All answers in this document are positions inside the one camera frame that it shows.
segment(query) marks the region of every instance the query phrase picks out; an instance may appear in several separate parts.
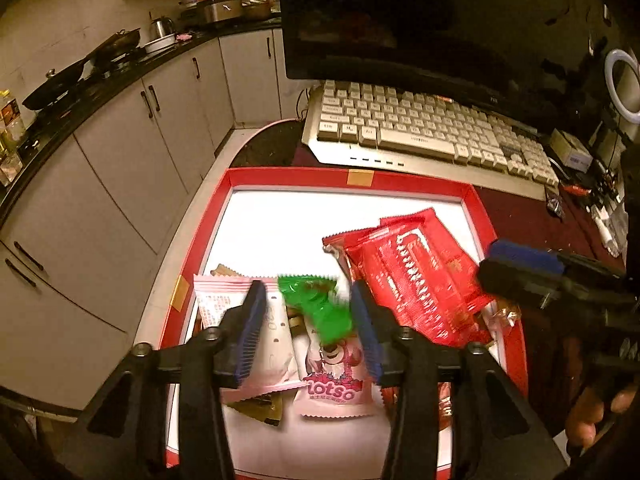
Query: kitchen countertop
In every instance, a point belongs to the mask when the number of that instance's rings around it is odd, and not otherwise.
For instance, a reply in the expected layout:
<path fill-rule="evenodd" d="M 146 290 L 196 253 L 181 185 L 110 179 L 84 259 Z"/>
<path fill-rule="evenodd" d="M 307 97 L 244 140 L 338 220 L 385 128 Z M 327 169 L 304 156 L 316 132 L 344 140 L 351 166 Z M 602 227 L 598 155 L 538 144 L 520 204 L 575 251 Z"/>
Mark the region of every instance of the kitchen countertop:
<path fill-rule="evenodd" d="M 27 129 L 28 140 L 18 150 L 24 167 L 8 187 L 0 189 L 0 227 L 2 227 L 18 197 L 47 159 L 68 136 L 73 134 L 76 128 L 126 87 L 174 57 L 207 43 L 207 41 L 231 34 L 268 30 L 280 28 L 281 26 L 282 20 L 279 16 L 276 16 L 263 22 L 236 23 L 198 33 L 189 41 L 177 43 L 158 54 L 150 54 L 143 57 L 128 70 L 112 74 L 99 84 L 81 91 L 78 95 L 78 100 L 61 113 L 60 118 L 56 117 L 55 120 L 46 121 L 40 120 L 36 116 L 36 120 Z"/>

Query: kettle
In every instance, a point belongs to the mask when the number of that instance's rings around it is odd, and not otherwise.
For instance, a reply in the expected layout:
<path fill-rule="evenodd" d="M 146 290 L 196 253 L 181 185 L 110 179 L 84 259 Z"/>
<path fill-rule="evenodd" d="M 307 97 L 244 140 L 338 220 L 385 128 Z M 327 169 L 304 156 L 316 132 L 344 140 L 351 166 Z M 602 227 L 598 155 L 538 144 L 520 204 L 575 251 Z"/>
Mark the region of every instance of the kettle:
<path fill-rule="evenodd" d="M 161 16 L 151 22 L 151 26 L 149 28 L 149 37 L 151 41 L 159 40 L 160 38 L 170 36 L 171 34 L 175 34 L 175 27 L 174 22 L 172 22 L 168 17 Z"/>

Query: small white box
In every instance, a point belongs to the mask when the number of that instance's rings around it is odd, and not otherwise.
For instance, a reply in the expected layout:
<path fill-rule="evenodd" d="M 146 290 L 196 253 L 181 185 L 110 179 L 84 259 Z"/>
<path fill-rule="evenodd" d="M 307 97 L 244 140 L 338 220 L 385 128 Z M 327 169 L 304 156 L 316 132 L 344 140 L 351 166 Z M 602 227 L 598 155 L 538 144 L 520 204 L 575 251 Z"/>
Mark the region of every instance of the small white box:
<path fill-rule="evenodd" d="M 555 129 L 551 135 L 551 149 L 568 168 L 586 173 L 593 157 L 577 137 Z"/>

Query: kitchen cabinet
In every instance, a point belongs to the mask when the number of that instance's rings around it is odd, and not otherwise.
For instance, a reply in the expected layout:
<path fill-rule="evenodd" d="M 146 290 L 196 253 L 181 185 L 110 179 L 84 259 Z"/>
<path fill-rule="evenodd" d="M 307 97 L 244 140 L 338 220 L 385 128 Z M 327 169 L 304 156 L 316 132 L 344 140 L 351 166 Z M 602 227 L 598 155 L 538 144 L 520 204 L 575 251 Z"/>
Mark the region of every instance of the kitchen cabinet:
<path fill-rule="evenodd" d="M 193 62 L 200 104 L 207 117 L 211 142 L 216 149 L 234 127 L 234 111 L 226 85 L 220 42 L 208 41 L 190 50 L 186 55 L 190 56 Z"/>
<path fill-rule="evenodd" d="M 107 192 L 157 253 L 187 192 L 146 105 L 149 98 L 137 81 L 74 135 Z"/>
<path fill-rule="evenodd" d="M 61 296 L 1 244 L 0 283 L 0 384 L 82 410 L 126 354 L 127 334 Z"/>
<path fill-rule="evenodd" d="M 264 126 L 280 115 L 273 34 L 257 30 L 220 38 L 236 124 Z"/>
<path fill-rule="evenodd" d="M 151 111 L 188 193 L 198 189 L 215 159 L 194 83 L 192 57 L 178 56 L 142 78 Z"/>
<path fill-rule="evenodd" d="M 307 99 L 306 92 L 304 92 L 304 90 L 310 86 L 319 84 L 319 82 L 309 79 L 289 79 L 287 77 L 287 70 L 284 62 L 284 42 L 282 40 L 281 28 L 275 28 L 273 30 L 273 49 L 276 56 L 278 94 L 280 96 L 280 110 L 282 111 L 282 118 L 295 119 L 298 116 L 296 113 L 296 104 L 298 104 L 298 110 L 300 113 L 302 113 L 302 110 L 306 107 Z"/>
<path fill-rule="evenodd" d="M 155 278 L 156 254 L 108 195 L 75 137 L 30 181 L 0 238 L 66 298 L 135 333 Z"/>

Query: keyboard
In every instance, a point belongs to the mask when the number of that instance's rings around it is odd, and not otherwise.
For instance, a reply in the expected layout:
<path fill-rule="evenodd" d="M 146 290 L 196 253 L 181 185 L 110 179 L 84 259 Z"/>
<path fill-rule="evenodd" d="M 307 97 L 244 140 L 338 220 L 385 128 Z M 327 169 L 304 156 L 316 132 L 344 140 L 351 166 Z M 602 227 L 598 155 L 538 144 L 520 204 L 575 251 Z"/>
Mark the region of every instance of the keyboard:
<path fill-rule="evenodd" d="M 558 178 L 540 143 L 509 118 L 449 98 L 324 81 L 302 140 L 319 162 L 437 176 L 545 199 Z"/>

